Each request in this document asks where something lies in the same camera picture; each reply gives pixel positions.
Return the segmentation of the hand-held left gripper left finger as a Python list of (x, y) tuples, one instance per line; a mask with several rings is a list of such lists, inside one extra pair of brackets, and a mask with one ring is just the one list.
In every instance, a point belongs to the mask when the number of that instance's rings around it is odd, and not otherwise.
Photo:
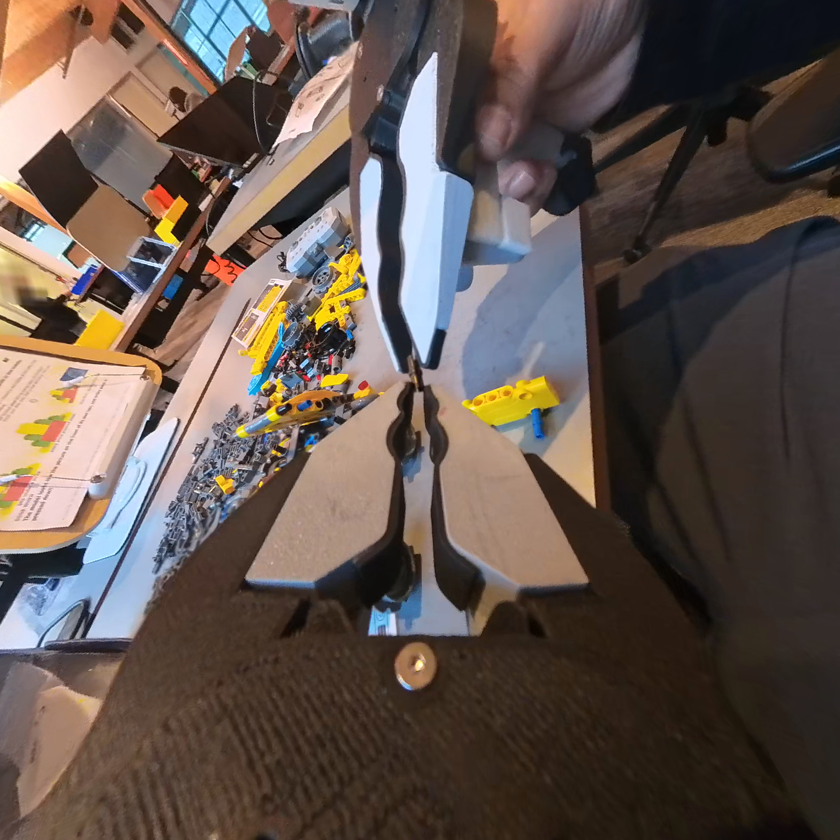
[(248, 569), (249, 586), (347, 607), (373, 606), (395, 588), (414, 394), (411, 382), (392, 386), (315, 447)]

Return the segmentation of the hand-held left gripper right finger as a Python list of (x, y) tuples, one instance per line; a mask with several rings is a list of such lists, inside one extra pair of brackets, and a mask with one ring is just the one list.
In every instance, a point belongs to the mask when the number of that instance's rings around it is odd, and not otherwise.
[(439, 590), (460, 611), (589, 584), (525, 454), (453, 396), (423, 391)]

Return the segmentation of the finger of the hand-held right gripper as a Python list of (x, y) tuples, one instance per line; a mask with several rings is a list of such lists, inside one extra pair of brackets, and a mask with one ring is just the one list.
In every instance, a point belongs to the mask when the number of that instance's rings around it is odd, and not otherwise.
[(405, 190), (400, 166), (392, 157), (372, 154), (367, 159), (360, 173), (359, 200), (360, 254), (374, 315), (395, 370), (408, 375), (406, 361), (417, 353), (401, 303)]
[(438, 53), (418, 71), (397, 133), (403, 177), (399, 302), (415, 356), (438, 367), (461, 276), (473, 266), (519, 262), (531, 251), (530, 211), (501, 196), (495, 164), (478, 163), (477, 184), (447, 169), (438, 155)]

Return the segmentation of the yellow brick panel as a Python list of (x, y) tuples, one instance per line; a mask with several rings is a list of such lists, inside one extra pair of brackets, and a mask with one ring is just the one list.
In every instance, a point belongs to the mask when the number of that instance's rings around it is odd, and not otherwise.
[(465, 409), (492, 427), (528, 419), (537, 439), (545, 438), (543, 413), (559, 404), (559, 394), (544, 376), (518, 381), (515, 385), (503, 385), (462, 402)]

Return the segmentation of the person's right forearm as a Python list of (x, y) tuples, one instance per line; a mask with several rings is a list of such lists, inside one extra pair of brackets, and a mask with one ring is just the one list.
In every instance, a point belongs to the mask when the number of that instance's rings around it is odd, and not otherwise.
[(838, 47), (839, 2), (646, 2), (641, 36), (626, 91), (596, 131), (813, 63)]

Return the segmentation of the grey desk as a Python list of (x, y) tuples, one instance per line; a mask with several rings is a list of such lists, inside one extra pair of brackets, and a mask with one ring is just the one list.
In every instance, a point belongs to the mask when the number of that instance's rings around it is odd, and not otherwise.
[[(285, 241), (247, 268), (202, 316), (214, 315), (206, 330), (178, 329), (175, 340), (192, 342), (175, 367), (183, 373), (163, 417), (181, 421), (180, 437), (165, 463), (126, 543), (112, 576), (101, 590), (87, 629), (89, 637), (130, 637), (139, 628), (158, 576), (154, 554), (165, 533), (165, 513), (193, 461), (193, 449), (212, 426), (247, 394), (250, 364), (238, 354), (232, 331), (249, 301), (277, 275), (277, 253)], [(544, 375), (561, 404), (548, 414), (546, 438), (537, 440), (529, 423), (501, 433), (525, 452), (535, 452), (593, 506), (605, 505), (606, 480), (593, 455), (592, 410), (586, 319), (592, 307), (581, 254), (581, 217), (540, 213), (532, 220), (532, 251), (510, 266), (475, 270), (469, 289), (457, 295), (442, 360), (427, 380), (464, 400), (491, 388)]]

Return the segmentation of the person's right hand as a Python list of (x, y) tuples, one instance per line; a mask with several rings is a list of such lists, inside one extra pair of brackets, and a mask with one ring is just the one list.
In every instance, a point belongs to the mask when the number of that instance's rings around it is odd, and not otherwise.
[(540, 210), (557, 172), (516, 157), (534, 122), (582, 133), (617, 105), (633, 77), (646, 3), (499, 1), (488, 81), (476, 113), (476, 146), (499, 163), (499, 189)]

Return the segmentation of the grey control hub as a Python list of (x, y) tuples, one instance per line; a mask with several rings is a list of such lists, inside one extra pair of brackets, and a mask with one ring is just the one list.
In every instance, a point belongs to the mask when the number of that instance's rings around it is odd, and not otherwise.
[(288, 274), (308, 279), (353, 246), (351, 226), (345, 216), (335, 206), (326, 206), (292, 241), (285, 251), (283, 266)]

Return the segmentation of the white paper sheet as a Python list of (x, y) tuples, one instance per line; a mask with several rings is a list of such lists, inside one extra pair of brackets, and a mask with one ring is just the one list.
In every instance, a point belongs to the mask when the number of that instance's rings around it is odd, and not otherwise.
[(334, 57), (300, 90), (290, 105), (280, 133), (271, 145), (294, 140), (313, 131), (321, 112), (350, 83), (359, 44), (353, 44), (340, 56)]

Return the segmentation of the yellow brick toy vehicle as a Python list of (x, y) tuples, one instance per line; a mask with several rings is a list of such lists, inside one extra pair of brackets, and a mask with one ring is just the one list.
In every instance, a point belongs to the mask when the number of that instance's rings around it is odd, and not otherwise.
[(237, 427), (238, 438), (254, 438), (268, 447), (268, 470), (288, 466), (299, 451), (310, 452), (334, 428), (382, 395), (370, 386), (356, 392), (308, 391), (269, 408)]

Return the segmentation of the grey side table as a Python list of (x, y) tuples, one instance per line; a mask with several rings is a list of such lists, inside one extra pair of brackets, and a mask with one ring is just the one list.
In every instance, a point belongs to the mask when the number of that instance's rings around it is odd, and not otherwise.
[(208, 236), (222, 253), (248, 231), (304, 219), (350, 179), (350, 88), (320, 112), (313, 129), (284, 140), (248, 173)]

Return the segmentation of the pile of loose toy bricks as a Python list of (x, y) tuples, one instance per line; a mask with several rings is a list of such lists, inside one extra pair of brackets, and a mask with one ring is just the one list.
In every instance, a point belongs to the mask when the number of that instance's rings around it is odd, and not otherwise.
[(164, 515), (163, 535), (152, 560), (160, 582), (283, 469), (269, 471), (268, 447), (254, 438), (237, 437), (237, 427), (304, 392), (356, 392), (370, 386), (366, 381), (354, 384), (343, 371), (356, 351), (352, 305), (368, 291), (355, 243), (313, 277), (294, 279), (303, 281), (302, 292), (289, 287), (252, 347), (244, 350), (234, 341), (238, 355), (249, 362), (250, 404), (231, 406), (194, 447), (190, 468)]

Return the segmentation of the small printed booklet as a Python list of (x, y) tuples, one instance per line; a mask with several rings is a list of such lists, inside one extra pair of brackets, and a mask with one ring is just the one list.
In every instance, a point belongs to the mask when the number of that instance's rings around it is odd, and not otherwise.
[(249, 350), (257, 335), (266, 324), (268, 316), (279, 302), (285, 300), (287, 290), (294, 279), (276, 278), (266, 284), (255, 301), (249, 304), (237, 327), (232, 332), (232, 339), (244, 350)]

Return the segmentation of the window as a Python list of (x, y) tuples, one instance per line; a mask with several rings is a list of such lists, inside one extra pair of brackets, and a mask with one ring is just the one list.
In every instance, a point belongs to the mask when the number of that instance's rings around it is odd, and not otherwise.
[(236, 37), (251, 26), (270, 29), (262, 1), (181, 1), (171, 26), (217, 80)]

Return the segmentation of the brown cardboard panel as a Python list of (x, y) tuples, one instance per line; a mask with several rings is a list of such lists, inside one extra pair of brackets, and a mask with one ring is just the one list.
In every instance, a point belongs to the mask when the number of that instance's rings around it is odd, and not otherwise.
[(122, 272), (143, 237), (151, 235), (149, 220), (110, 185), (96, 190), (66, 225), (71, 238), (111, 271)]

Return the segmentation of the yellow storage box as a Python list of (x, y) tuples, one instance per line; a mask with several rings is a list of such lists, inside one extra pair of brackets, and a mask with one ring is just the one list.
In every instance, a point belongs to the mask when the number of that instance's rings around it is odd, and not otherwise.
[(110, 310), (98, 310), (75, 341), (88, 350), (111, 350), (123, 332), (123, 322)]

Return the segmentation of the black monitor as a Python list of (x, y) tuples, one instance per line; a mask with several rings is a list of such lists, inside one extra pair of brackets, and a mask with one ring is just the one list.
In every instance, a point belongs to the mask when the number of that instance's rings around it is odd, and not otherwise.
[(62, 228), (97, 191), (67, 135), (59, 131), (19, 170), (21, 180)]

